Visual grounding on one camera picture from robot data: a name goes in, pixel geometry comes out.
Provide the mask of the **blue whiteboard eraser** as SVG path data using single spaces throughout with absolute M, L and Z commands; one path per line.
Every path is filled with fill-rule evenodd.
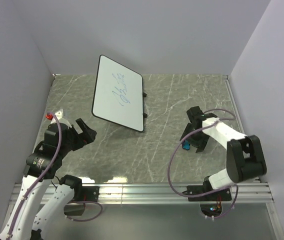
M 190 150 L 190 143 L 187 141 L 187 140 L 185 140 L 183 143 L 182 143 L 182 148 L 184 149 L 184 150 Z

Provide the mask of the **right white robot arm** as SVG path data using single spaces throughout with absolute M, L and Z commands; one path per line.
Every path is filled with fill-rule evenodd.
M 180 138 L 182 148 L 196 148 L 197 153 L 205 150 L 209 138 L 214 139 L 226 150 L 225 168 L 207 176 L 200 194 L 208 200 L 220 195 L 221 189 L 246 180 L 263 176 L 267 166 L 260 139 L 256 135 L 246 135 L 224 121 L 231 118 L 219 118 L 210 111 L 203 112 L 199 106 L 186 111 L 189 123 Z

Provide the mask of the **white whiteboard black frame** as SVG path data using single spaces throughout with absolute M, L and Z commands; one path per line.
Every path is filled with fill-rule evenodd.
M 91 113 L 94 117 L 143 132 L 143 77 L 117 61 L 100 55 Z

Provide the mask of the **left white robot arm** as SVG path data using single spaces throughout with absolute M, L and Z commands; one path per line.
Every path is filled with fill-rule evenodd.
M 65 175 L 59 179 L 51 199 L 40 206 L 67 154 L 93 143 L 97 135 L 81 118 L 76 120 L 81 133 L 63 117 L 49 119 L 43 140 L 26 159 L 20 192 L 0 240 L 42 240 L 50 223 L 68 203 L 98 203 L 98 187 L 85 188 L 80 178 Z

